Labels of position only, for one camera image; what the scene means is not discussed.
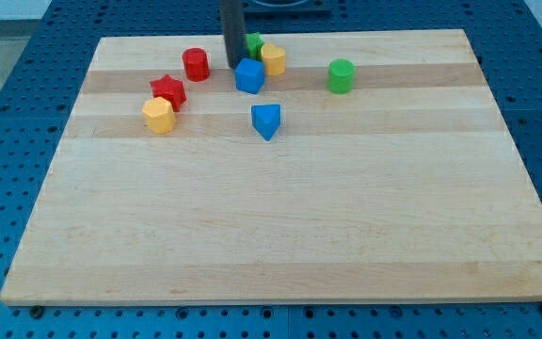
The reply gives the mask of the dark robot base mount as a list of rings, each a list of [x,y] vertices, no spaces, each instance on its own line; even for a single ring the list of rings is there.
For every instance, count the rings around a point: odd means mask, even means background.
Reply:
[[[333,0],[243,0],[247,15],[267,14],[327,14]]]

